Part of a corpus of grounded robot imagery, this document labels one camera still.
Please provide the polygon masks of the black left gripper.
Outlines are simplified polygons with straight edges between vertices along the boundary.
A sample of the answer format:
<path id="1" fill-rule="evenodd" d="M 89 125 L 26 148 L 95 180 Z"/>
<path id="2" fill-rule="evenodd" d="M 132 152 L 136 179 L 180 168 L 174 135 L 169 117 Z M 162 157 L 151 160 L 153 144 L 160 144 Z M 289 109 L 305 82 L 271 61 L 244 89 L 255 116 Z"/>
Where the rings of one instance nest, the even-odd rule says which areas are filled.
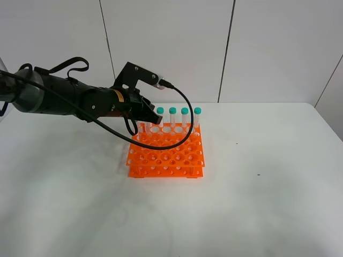
<path id="1" fill-rule="evenodd" d="M 125 117 L 127 119 L 139 120 L 159 125 L 162 116 L 155 112 L 155 105 L 140 95 L 136 89 L 133 94 L 128 89 L 110 88 L 114 97 L 108 112 L 109 117 Z"/>

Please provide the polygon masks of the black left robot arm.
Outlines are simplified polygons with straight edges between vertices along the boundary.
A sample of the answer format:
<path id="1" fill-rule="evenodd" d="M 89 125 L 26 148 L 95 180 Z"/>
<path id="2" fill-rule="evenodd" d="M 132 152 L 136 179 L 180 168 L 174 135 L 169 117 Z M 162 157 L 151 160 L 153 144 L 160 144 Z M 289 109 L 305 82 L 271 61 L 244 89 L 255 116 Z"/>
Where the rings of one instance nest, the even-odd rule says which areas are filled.
<path id="1" fill-rule="evenodd" d="M 124 117 L 126 119 L 159 124 L 162 117 L 154 112 L 154 105 L 136 88 L 142 81 L 157 86 L 160 77 L 138 65 L 126 63 L 114 84 L 107 87 L 90 86 L 71 77 L 55 76 L 55 73 L 76 63 L 84 62 L 80 72 L 87 71 L 88 61 L 71 58 L 46 70 L 24 64 L 12 74 L 1 72 L 1 101 L 12 103 L 25 113 L 73 115 L 90 122 L 86 114 L 94 118 Z"/>

